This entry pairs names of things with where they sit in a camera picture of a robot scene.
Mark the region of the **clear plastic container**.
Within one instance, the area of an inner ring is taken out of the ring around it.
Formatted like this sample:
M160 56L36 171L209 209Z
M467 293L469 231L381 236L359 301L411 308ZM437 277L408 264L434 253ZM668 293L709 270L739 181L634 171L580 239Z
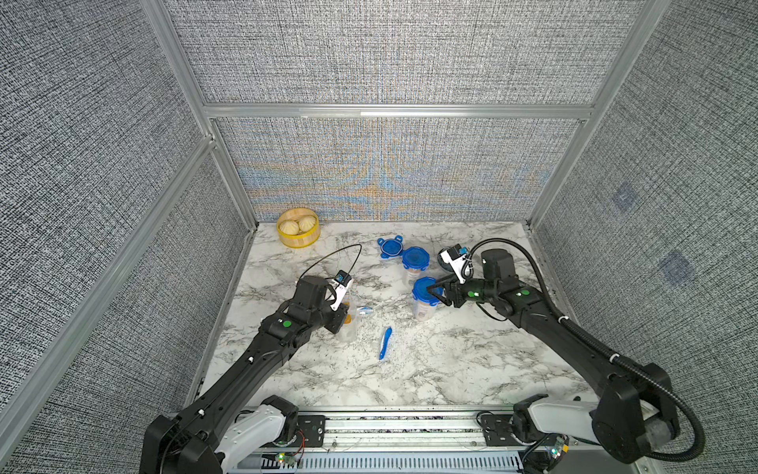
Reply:
M406 286L412 288L417 280L426 275L426 269L406 268L404 270L404 282Z
M347 306L349 306L349 311L347 312L347 315L353 316L353 324L349 325L343 325L343 328L341 328L341 331L339 334L337 334L337 339L341 343L352 343L357 339L357 333L359 328L359 315L357 314L357 309L352 303L348 303Z
M428 321L434 316L436 308L436 304L430 304L422 300L415 300L413 306L414 318L420 322Z

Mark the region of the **blue lid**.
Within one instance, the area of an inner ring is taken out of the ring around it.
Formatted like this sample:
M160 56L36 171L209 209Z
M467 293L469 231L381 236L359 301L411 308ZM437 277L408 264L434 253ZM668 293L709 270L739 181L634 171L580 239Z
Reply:
M392 238L379 238L377 240L379 246L380 258L382 260L389 260L397 257L401 257L404 253L404 238L401 235L396 235Z
M424 248L409 247L402 254L402 264L408 271L423 272L430 266L430 254Z
M437 286L437 280L432 276L424 276L414 282L412 291L414 300L428 306L438 306L440 304L438 294L439 287Z

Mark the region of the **blue toothbrush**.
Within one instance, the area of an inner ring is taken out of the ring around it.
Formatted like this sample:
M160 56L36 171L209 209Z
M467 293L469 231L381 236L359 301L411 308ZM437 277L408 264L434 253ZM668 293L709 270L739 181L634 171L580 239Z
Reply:
M380 348L380 353L379 353L380 361L384 361L384 359L386 359L387 357L389 342L392 337L392 334L393 334L393 329L391 327L388 327L382 335L381 348Z

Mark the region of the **blue lid back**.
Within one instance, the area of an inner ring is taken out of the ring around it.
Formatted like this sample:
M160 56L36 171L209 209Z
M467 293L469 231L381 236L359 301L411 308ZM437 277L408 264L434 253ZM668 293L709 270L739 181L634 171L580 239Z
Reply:
M396 235L392 238L379 238L377 240L379 246L380 258L382 260L389 260L397 257L401 257L404 253L404 238L401 235Z

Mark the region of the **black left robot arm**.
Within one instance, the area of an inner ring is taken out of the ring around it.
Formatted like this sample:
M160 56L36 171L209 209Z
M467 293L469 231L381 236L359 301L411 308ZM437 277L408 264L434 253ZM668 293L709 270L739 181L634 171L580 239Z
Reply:
M247 402L278 369L324 328L339 333L353 279L302 276L292 298L266 317L252 343L201 397L174 418L157 417L147 428L142 473L226 473L253 450L289 444L296 437L298 409L271 396L242 421Z

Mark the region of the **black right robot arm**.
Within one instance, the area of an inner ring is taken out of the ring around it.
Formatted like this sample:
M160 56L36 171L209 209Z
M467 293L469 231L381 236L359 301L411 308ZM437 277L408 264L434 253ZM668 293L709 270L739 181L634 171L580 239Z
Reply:
M598 398L565 402L541 394L518 402L510 422L517 442L534 450L548 436L579 438L625 464L643 457L681 463L704 452L703 424L674 392L668 373L618 353L564 314L523 246L489 238L472 248L446 247L437 260L448 274L428 286L429 296L455 308L467 302L490 305L499 314L497 321L543 342Z

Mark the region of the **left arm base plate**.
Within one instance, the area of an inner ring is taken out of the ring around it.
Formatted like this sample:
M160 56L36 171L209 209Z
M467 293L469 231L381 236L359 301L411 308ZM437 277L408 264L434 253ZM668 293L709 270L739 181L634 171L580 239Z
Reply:
M321 448L326 434L323 415L302 415L297 406L279 397L270 396L263 405L274 407L284 416L281 433L265 448Z

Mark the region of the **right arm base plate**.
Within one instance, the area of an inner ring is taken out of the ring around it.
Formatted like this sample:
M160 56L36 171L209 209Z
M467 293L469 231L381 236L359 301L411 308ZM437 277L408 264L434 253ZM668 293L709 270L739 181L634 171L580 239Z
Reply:
M519 440L512 431L511 414L493 413L491 411L481 411L475 416L475 421L480 427L485 444L488 448L504 448L505 446L511 446L512 448L527 448L527 446L535 446L536 440L533 442L523 442Z

